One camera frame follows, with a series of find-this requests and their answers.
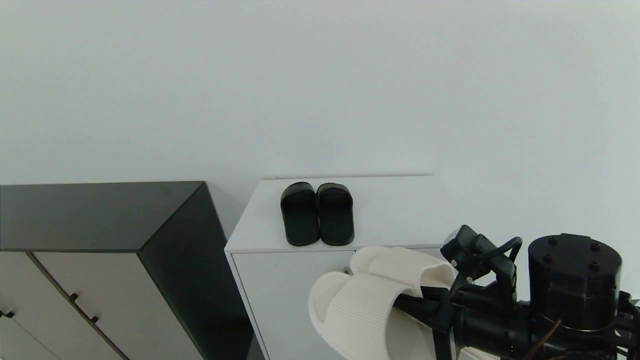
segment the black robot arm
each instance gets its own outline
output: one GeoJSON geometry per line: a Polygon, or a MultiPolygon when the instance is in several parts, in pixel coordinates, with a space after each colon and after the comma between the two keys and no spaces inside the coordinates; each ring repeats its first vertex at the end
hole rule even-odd
{"type": "Polygon", "coordinates": [[[496,247],[463,225],[441,249],[458,271],[451,289],[422,287],[423,298],[401,295],[394,306],[432,328],[437,360],[454,360],[463,347],[513,360],[640,360],[640,309],[619,290],[615,250],[571,234],[534,241],[524,302],[514,264],[521,246],[514,238],[496,247]],[[489,272],[493,283],[471,284],[489,272]]]}

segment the slipper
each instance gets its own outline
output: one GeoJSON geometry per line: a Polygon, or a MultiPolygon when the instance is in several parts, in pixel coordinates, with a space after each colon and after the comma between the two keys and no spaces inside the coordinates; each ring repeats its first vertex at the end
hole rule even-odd
{"type": "Polygon", "coordinates": [[[326,183],[317,191],[320,238],[327,245],[347,245],[353,241],[353,198],[342,184],[326,183]]]}
{"type": "Polygon", "coordinates": [[[446,260],[402,247],[368,246],[351,257],[353,273],[371,274],[412,287],[422,297],[421,286],[450,288],[456,279],[446,260]]]}
{"type": "Polygon", "coordinates": [[[320,336],[347,360],[435,360],[431,329],[393,308],[411,286],[369,274],[330,272],[309,294],[320,336]]]}
{"type": "Polygon", "coordinates": [[[316,192],[311,184],[301,181],[289,185],[280,197],[280,210],[284,232],[291,245],[310,245],[320,239],[316,192]]]}
{"type": "Polygon", "coordinates": [[[478,350],[472,347],[465,347],[460,350],[460,355],[458,355],[458,360],[499,360],[500,358],[487,354],[484,351],[478,350]]]}

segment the cabinet top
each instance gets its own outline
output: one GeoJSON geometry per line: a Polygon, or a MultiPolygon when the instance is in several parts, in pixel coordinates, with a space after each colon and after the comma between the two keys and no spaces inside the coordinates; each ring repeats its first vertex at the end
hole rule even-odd
{"type": "Polygon", "coordinates": [[[0,250],[135,252],[201,185],[3,185],[0,250]]]}
{"type": "Polygon", "coordinates": [[[262,180],[256,187],[225,251],[290,252],[355,250],[368,245],[409,248],[440,247],[462,219],[437,176],[341,177],[262,180]],[[297,181],[314,189],[340,183],[353,196],[355,239],[332,247],[318,242],[294,247],[287,243],[280,196],[297,181]]]}

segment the white knit slipper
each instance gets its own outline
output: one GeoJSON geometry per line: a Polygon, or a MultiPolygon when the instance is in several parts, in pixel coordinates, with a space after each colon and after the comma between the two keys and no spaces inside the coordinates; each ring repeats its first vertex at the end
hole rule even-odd
{"type": "Polygon", "coordinates": [[[443,259],[402,247],[368,246],[351,257],[351,270],[411,286],[422,297],[421,286],[450,288],[456,278],[453,266],[443,259]]]}
{"type": "Polygon", "coordinates": [[[311,288],[309,315],[322,338],[347,360],[434,359],[431,329],[394,309],[411,286],[369,274],[324,274],[311,288]]]}

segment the wall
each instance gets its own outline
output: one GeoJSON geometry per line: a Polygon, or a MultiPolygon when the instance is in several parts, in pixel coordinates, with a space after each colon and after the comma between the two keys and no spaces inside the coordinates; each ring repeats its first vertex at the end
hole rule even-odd
{"type": "Polygon", "coordinates": [[[264,177],[436,173],[496,242],[611,244],[639,294],[638,19],[639,3],[1,3],[0,183],[205,179],[230,234],[264,177]]]}

